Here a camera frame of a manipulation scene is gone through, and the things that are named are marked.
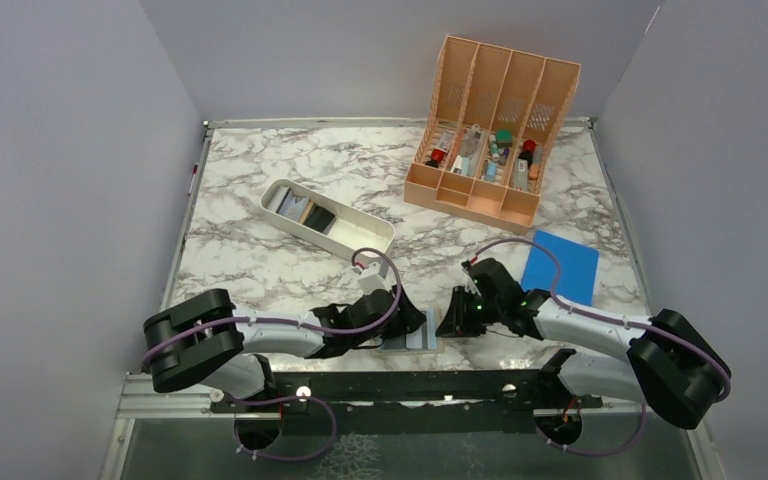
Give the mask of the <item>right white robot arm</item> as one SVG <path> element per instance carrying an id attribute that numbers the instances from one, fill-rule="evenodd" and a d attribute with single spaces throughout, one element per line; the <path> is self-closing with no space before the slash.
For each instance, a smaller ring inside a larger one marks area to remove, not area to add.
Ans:
<path id="1" fill-rule="evenodd" d="M 692 430 L 731 391 L 731 371 L 680 313 L 619 315 L 553 290 L 523 289 L 493 258 L 463 264 L 469 282 L 453 289 L 441 338 L 471 338 L 500 323 L 517 337 L 566 344 L 541 369 L 539 398 L 560 407 L 574 397 L 643 404 Z"/>

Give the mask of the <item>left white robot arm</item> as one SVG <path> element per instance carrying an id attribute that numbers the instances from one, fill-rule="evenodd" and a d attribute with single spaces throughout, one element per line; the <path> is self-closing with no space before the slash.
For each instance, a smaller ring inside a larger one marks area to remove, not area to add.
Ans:
<path id="1" fill-rule="evenodd" d="M 227 290 L 211 289 L 144 321 L 142 362 L 158 393 L 212 385 L 258 411 L 274 397 L 266 355 L 336 358 L 412 334 L 426 320 L 397 286 L 303 314 L 238 314 Z"/>

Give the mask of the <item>thin white credit card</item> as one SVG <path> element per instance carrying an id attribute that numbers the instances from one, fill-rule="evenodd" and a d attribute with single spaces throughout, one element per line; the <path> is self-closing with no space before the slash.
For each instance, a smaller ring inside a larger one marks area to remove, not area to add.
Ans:
<path id="1" fill-rule="evenodd" d="M 438 320 L 438 310 L 435 308 L 429 308 L 425 310 L 426 322 L 424 326 L 424 334 L 429 341 L 436 337 L 436 328 Z"/>

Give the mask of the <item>white oblong plastic tray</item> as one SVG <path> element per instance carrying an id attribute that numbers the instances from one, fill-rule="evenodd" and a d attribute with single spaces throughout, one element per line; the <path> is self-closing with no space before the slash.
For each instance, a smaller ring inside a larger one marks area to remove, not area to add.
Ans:
<path id="1" fill-rule="evenodd" d="M 268 223 L 340 258 L 362 247 L 391 252 L 392 223 L 289 179 L 274 181 L 259 204 Z"/>

